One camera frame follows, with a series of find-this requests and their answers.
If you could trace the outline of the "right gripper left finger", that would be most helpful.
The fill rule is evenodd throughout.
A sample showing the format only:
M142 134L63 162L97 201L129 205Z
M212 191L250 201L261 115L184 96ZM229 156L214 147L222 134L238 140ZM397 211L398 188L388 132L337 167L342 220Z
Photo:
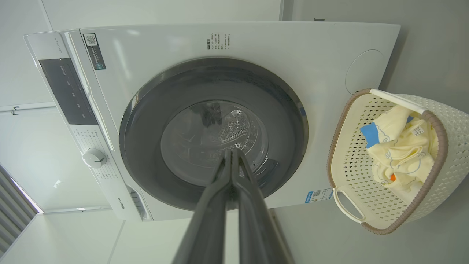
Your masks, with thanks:
M173 264L222 264L232 151L226 150L196 206Z

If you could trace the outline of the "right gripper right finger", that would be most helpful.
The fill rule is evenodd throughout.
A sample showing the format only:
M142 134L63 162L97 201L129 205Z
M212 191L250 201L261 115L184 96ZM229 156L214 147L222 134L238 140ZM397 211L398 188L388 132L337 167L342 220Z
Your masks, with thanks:
M293 264L293 258L264 202L241 150L233 150L233 187L239 205L241 264Z

